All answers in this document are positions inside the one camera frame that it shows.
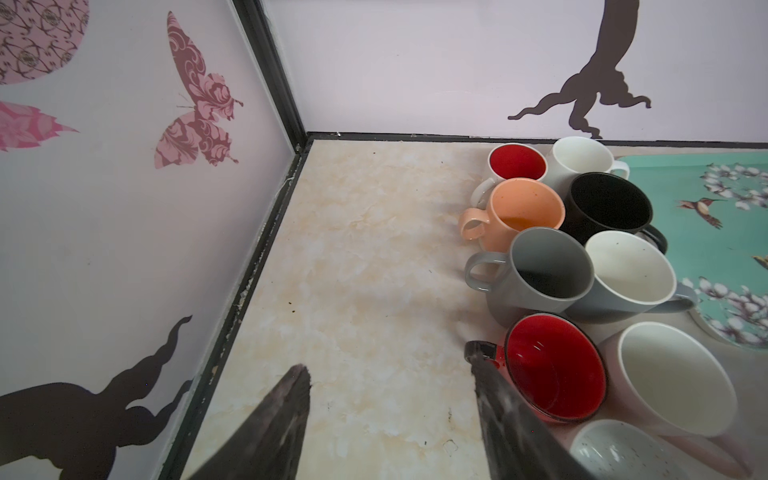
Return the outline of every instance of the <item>black edge trim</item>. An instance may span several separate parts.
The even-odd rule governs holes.
[[[507,144],[553,144],[556,138],[493,138],[465,137],[457,135],[428,135],[428,134],[363,134],[354,132],[309,132],[313,140],[354,140],[354,141],[433,141],[433,142],[480,142]],[[634,140],[600,140],[605,145],[620,145],[624,147],[704,147],[704,148],[768,148],[768,142],[739,142],[739,141],[634,141]]]
[[[270,23],[260,0],[232,0],[240,17],[248,42],[261,67],[267,88],[275,102],[277,113],[286,129],[293,151],[299,153],[306,145],[307,134],[293,100],[288,77],[277,53],[277,46],[270,32]]]
[[[197,438],[197,433],[200,431],[210,399],[214,395],[219,378],[224,370],[224,365],[227,363],[227,358],[232,350],[237,330],[243,322],[243,315],[248,310],[248,304],[253,296],[253,291],[256,289],[261,271],[264,268],[264,262],[270,254],[275,236],[288,209],[288,203],[293,195],[296,182],[299,180],[301,170],[306,163],[306,157],[309,155],[311,148],[312,141],[310,140],[303,149],[303,152],[294,157],[283,186],[277,194],[272,212],[270,212],[269,217],[266,219],[261,238],[253,252],[253,257],[251,257],[243,279],[240,281],[235,300],[224,320],[216,343],[214,343],[214,348],[211,350],[210,357],[200,375],[200,382],[197,384],[189,407],[184,413],[184,419],[181,421],[174,442],[164,461],[163,468],[158,477],[160,480],[178,480],[184,472],[184,466],[187,464],[192,446]]]

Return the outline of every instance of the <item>stain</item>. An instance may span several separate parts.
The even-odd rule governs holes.
[[[449,439],[447,442],[442,444],[442,449],[445,451],[445,453],[448,454],[449,457],[452,457],[453,454],[458,451],[458,445],[456,445],[456,442],[454,442],[453,439]]]

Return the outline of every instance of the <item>butterfly decal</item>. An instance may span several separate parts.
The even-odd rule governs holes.
[[[77,130],[59,124],[56,117],[39,108],[0,101],[0,151],[39,147],[40,142],[58,137],[60,131]]]
[[[154,152],[155,168],[192,164],[200,153],[211,165],[218,165],[227,158],[238,163],[230,156],[230,135],[216,122],[219,118],[232,120],[235,103],[242,107],[243,102],[232,98],[224,77],[206,74],[203,54],[181,29],[173,12],[168,12],[168,42],[194,109],[165,129]]]

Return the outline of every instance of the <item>hummingbird illustration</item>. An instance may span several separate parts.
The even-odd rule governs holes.
[[[762,268],[768,270],[768,255],[764,257],[755,257],[752,256],[753,259],[755,259],[756,262],[758,262]]]
[[[678,207],[680,208],[690,208],[691,210],[695,210],[697,214],[699,214],[699,217],[705,219],[707,223],[715,228],[723,228],[723,222],[719,221],[717,218],[710,215],[710,205],[712,202],[718,202],[718,201],[724,201],[724,200],[713,200],[711,198],[702,198],[701,200],[697,202],[691,202],[688,200],[678,200],[677,202],[680,204]]]

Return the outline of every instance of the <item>teal tray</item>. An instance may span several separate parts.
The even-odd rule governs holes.
[[[678,280],[702,300],[694,320],[721,341],[768,350],[768,153],[621,160],[653,204]]]

